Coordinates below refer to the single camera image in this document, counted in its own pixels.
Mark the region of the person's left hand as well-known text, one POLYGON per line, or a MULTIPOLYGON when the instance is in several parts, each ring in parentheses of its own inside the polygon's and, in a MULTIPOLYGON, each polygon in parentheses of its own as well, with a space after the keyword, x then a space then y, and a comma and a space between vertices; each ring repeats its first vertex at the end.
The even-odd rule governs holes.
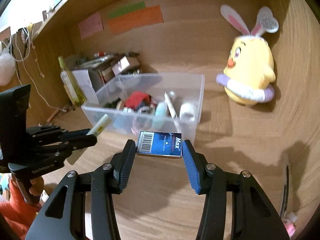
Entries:
POLYGON ((31 180, 19 180, 12 175, 12 181, 19 188, 27 204, 36 205, 40 202, 40 196, 44 190, 44 179, 42 176, 31 180))

